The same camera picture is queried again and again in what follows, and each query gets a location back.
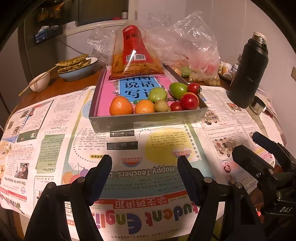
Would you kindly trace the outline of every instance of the black thermos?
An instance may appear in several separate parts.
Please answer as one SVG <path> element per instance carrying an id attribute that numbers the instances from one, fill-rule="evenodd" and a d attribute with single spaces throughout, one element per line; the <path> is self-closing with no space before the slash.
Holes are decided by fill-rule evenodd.
<path id="1" fill-rule="evenodd" d="M 229 99 L 245 109 L 251 103 L 268 63 L 266 38 L 258 32 L 244 46 L 237 73 L 227 92 Z"/>

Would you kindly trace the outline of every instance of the metal tray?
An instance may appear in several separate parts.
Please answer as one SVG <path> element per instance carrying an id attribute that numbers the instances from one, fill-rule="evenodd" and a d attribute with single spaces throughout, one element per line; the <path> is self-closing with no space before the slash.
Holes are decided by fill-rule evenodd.
<path id="1" fill-rule="evenodd" d="M 181 82 L 186 85 L 188 83 L 180 77 L 169 66 L 164 65 L 168 72 L 175 78 L 176 82 Z M 146 128 L 153 126 L 166 126 L 185 123 L 199 122 L 205 117 L 207 105 L 199 97 L 199 108 L 196 110 L 156 112 L 149 114 L 132 114 L 132 115 L 114 115 L 114 116 L 95 116 L 98 108 L 97 98 L 101 95 L 103 81 L 106 74 L 106 66 L 101 71 L 94 96 L 91 102 L 89 111 L 89 119 L 95 133 L 123 131 L 136 128 Z"/>

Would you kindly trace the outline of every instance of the barcode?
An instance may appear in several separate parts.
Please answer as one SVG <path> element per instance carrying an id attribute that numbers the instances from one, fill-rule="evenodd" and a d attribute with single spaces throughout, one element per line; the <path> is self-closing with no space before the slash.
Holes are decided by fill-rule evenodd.
<path id="1" fill-rule="evenodd" d="M 136 61 L 136 60 L 146 60 L 146 57 L 143 54 L 134 54 L 132 58 L 131 58 L 131 54 L 126 56 L 127 62 Z"/>

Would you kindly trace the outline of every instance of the yellow circle graphic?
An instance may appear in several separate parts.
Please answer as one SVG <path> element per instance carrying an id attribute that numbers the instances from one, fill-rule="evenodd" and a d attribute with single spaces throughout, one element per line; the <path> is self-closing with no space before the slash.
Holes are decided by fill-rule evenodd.
<path id="1" fill-rule="evenodd" d="M 145 145 L 145 155 L 149 161 L 161 165 L 176 165 L 181 155 L 185 155 L 190 161 L 194 156 L 192 141 L 182 129 L 162 127 L 150 133 Z"/>

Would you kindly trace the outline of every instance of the balloon illustration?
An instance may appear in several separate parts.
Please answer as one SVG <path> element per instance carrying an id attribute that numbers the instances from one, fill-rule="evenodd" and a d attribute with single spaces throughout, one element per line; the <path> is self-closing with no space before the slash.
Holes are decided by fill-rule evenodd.
<path id="1" fill-rule="evenodd" d="M 73 176 L 72 172 L 66 172 L 63 176 L 62 176 L 62 184 L 68 184 L 70 183 L 70 179 Z"/>
<path id="2" fill-rule="evenodd" d="M 74 175 L 73 177 L 71 177 L 71 179 L 70 179 L 70 181 L 69 181 L 69 183 L 72 183 L 72 182 L 74 182 L 78 177 L 80 177 L 80 175 L 79 174 L 76 174 L 76 175 Z"/>
<path id="3" fill-rule="evenodd" d="M 89 172 L 88 169 L 82 169 L 80 172 L 80 176 L 85 177 L 88 172 Z"/>

